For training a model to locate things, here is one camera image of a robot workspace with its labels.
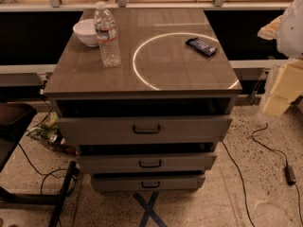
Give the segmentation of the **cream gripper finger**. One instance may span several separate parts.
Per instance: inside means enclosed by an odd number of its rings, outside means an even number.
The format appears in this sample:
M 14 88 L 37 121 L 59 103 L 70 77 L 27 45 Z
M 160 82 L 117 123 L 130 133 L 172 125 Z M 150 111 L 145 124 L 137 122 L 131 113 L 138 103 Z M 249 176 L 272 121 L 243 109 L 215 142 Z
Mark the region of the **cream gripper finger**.
M 303 96 L 303 61 L 287 62 L 278 69 L 261 111 L 269 116 L 281 116 L 300 96 Z

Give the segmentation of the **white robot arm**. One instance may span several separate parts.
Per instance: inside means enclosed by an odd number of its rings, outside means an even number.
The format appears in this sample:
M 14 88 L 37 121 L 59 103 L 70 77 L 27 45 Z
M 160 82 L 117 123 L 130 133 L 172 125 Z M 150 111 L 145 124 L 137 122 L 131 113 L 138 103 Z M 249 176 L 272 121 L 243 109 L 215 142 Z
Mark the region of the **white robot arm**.
M 294 0 L 283 14 L 258 32 L 260 38 L 276 40 L 276 48 L 292 61 L 283 64 L 261 112 L 281 116 L 303 95 L 303 0 Z

